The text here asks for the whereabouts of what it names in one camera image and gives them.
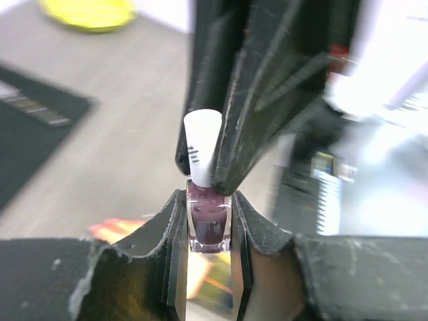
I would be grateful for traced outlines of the yellow plaid sleeve forearm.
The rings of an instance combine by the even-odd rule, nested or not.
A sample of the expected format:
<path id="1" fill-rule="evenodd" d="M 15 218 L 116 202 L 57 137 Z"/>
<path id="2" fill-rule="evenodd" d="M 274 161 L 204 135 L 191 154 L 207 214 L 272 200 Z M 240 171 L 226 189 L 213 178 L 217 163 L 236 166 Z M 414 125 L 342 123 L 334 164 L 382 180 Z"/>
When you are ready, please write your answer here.
<path id="1" fill-rule="evenodd" d="M 94 237 L 116 243 L 136 231 L 152 217 L 107 219 L 89 227 Z M 187 299 L 216 313 L 230 315 L 233 309 L 231 259 L 227 253 L 200 254 L 189 252 Z"/>

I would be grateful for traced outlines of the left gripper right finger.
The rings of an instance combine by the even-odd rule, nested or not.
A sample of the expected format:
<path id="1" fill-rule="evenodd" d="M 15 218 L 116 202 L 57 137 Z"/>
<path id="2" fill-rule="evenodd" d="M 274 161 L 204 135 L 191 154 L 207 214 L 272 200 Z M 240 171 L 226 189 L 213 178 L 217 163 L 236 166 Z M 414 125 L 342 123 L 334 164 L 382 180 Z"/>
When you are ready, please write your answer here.
<path id="1" fill-rule="evenodd" d="M 237 320 L 426 320 L 427 240 L 292 235 L 233 195 Z"/>

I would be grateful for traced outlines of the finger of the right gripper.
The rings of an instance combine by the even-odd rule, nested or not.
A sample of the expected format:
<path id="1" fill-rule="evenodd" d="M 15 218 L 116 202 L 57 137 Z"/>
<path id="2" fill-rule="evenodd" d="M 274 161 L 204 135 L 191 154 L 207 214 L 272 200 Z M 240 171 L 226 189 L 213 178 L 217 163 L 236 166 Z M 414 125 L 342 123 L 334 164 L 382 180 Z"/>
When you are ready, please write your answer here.
<path id="1" fill-rule="evenodd" d="M 183 116 L 225 110 L 237 59 L 249 36 L 255 1 L 195 1 L 191 77 Z"/>
<path id="2" fill-rule="evenodd" d="M 344 67 L 359 1 L 253 1 L 223 107 L 211 184 L 232 194 Z"/>

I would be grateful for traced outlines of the purple nail polish bottle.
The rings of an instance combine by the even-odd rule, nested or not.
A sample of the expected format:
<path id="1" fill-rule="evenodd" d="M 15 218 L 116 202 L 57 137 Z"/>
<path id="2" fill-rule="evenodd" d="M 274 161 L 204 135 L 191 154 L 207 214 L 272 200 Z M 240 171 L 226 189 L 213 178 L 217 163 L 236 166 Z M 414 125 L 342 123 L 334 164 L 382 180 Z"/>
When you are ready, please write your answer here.
<path id="1" fill-rule="evenodd" d="M 211 186 L 211 164 L 222 115 L 211 109 L 195 110 L 183 122 L 190 167 L 186 204 L 190 250 L 225 253 L 230 250 L 232 200 Z"/>

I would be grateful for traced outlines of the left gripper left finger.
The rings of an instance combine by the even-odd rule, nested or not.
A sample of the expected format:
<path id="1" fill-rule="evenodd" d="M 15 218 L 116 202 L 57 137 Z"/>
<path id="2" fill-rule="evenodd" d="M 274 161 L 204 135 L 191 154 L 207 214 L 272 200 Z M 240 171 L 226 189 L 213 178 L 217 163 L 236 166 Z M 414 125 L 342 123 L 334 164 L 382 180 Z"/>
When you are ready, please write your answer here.
<path id="1" fill-rule="evenodd" d="M 4 239 L 2 320 L 184 320 L 186 193 L 109 244 L 89 238 Z"/>

